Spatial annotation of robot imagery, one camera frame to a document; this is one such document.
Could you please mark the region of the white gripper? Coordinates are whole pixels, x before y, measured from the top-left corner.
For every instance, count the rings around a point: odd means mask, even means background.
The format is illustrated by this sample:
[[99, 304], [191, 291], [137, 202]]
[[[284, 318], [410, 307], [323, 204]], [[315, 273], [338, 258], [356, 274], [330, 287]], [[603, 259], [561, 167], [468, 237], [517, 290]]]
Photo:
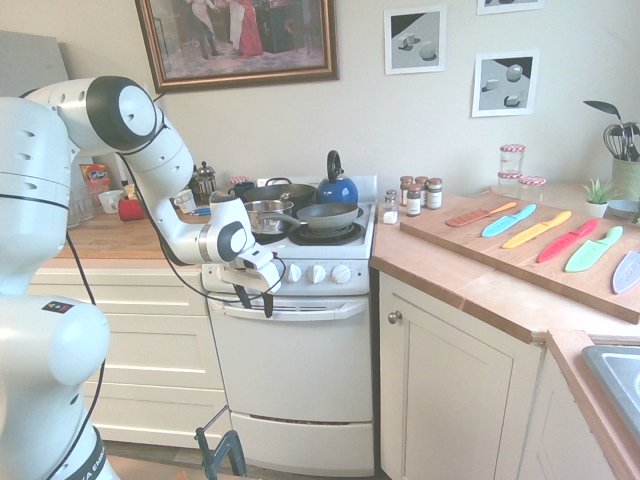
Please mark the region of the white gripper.
[[267, 319], [272, 317], [274, 310], [273, 296], [267, 292], [276, 292], [281, 286], [280, 274], [274, 259], [272, 251], [260, 244], [254, 244], [240, 252], [231, 262], [221, 265], [221, 279], [234, 284], [234, 291], [244, 308], [252, 307], [245, 288], [263, 292], [263, 308]]

